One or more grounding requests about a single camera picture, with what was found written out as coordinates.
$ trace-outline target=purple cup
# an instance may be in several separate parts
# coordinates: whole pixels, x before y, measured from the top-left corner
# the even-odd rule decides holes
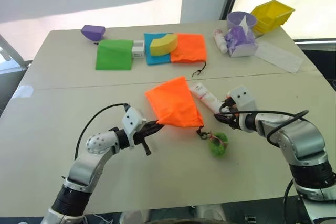
[[[257,24],[257,18],[253,16],[251,13],[232,12],[229,13],[226,17],[227,29],[231,29],[234,26],[239,26],[244,16],[246,16],[246,23],[248,27],[252,28]]]

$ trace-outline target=small white box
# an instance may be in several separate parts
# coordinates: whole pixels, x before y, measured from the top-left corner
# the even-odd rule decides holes
[[[143,41],[143,40],[134,40],[133,41],[132,57],[134,59],[145,57],[145,41]]]

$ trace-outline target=yellow container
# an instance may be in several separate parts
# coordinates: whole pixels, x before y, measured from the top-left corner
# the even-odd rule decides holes
[[[276,0],[258,5],[251,12],[258,20],[254,29],[263,34],[267,33],[283,25],[294,11],[295,9]]]

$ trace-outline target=yellow foam block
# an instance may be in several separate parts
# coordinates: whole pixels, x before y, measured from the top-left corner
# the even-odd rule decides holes
[[[151,55],[162,56],[175,50],[178,44],[176,34],[167,34],[160,39],[154,39],[151,43]]]

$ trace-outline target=green pom-pom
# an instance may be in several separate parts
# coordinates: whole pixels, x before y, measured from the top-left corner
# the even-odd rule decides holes
[[[210,139],[209,149],[215,157],[222,157],[226,151],[226,146],[228,144],[228,138],[223,132],[216,132],[214,133],[214,136],[219,138],[223,142],[224,145],[221,144],[221,142],[216,139]]]

